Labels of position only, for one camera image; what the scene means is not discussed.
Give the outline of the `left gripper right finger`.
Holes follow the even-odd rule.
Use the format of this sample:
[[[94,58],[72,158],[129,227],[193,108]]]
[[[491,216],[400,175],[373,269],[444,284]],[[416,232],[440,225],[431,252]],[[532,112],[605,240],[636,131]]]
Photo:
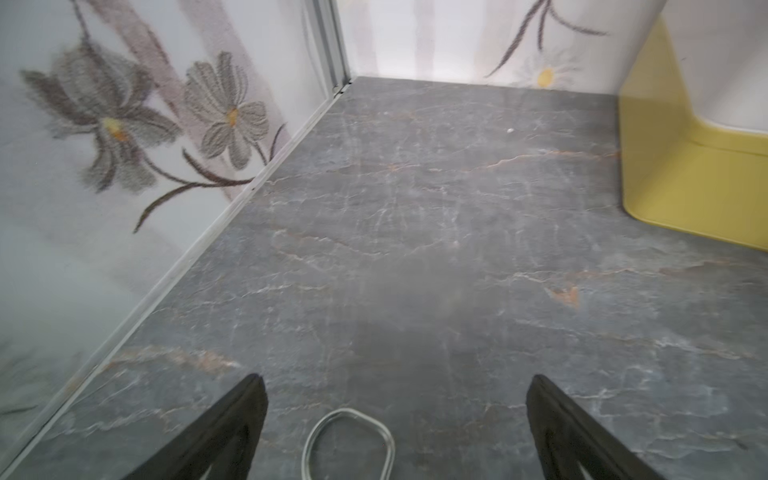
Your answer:
[[[663,478],[548,377],[533,376],[526,408],[546,479]]]

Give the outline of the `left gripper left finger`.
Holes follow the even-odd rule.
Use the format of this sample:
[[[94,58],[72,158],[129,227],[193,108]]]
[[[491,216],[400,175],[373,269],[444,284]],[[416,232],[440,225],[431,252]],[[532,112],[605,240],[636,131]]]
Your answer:
[[[245,479],[268,411],[263,378],[244,377],[128,479]]]

